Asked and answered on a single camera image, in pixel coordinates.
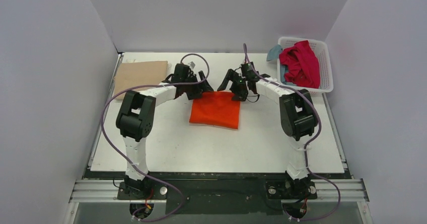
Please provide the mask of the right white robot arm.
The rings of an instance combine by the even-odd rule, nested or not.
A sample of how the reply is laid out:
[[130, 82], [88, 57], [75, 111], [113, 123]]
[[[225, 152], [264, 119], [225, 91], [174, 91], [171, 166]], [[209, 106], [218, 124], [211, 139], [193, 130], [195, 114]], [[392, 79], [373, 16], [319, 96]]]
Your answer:
[[224, 91], [231, 83], [233, 101], [246, 101], [249, 91], [252, 91], [278, 104], [281, 128], [287, 136], [294, 139], [290, 143], [291, 156], [286, 164], [286, 173], [292, 180], [285, 183], [284, 190], [290, 198], [298, 198], [305, 191], [300, 179], [306, 178], [309, 171], [307, 147], [297, 144], [297, 141], [304, 136], [312, 136], [319, 122], [311, 94], [306, 89], [296, 90], [280, 84], [267, 74], [259, 74], [254, 70], [252, 62], [243, 63], [238, 69], [240, 73], [237, 69], [229, 69], [217, 90]]

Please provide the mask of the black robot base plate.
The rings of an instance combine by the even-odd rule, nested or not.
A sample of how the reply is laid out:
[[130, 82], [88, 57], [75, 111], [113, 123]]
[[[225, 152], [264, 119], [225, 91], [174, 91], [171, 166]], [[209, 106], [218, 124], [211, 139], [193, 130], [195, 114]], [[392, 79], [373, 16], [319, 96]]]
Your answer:
[[166, 203], [167, 214], [289, 214], [292, 219], [303, 218], [308, 201], [318, 198], [314, 180], [323, 180], [340, 190], [333, 180], [310, 174], [293, 180], [277, 173], [183, 173], [151, 172], [142, 181], [124, 177], [114, 182], [118, 198], [143, 200], [130, 203], [129, 211], [146, 219], [153, 213], [155, 201]]

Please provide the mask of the orange t shirt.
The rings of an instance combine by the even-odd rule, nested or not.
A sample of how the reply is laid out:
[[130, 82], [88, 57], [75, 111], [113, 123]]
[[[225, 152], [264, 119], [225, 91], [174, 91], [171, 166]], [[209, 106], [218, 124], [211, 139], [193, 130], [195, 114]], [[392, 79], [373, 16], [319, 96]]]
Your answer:
[[189, 122], [238, 129], [240, 101], [232, 100], [231, 92], [206, 92], [192, 102]]

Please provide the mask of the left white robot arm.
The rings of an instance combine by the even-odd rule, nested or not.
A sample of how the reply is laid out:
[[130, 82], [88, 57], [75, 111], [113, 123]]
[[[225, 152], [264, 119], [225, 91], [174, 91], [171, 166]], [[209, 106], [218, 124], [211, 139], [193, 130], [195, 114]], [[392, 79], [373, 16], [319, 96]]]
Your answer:
[[125, 93], [116, 118], [116, 127], [124, 138], [128, 158], [126, 178], [134, 180], [131, 193], [138, 199], [150, 193], [150, 184], [143, 179], [148, 174], [146, 161], [146, 138], [154, 126], [157, 106], [182, 95], [188, 100], [200, 99], [204, 92], [213, 89], [203, 71], [194, 72], [194, 64], [179, 63], [174, 72], [160, 84], [144, 87], [142, 91], [129, 90]]

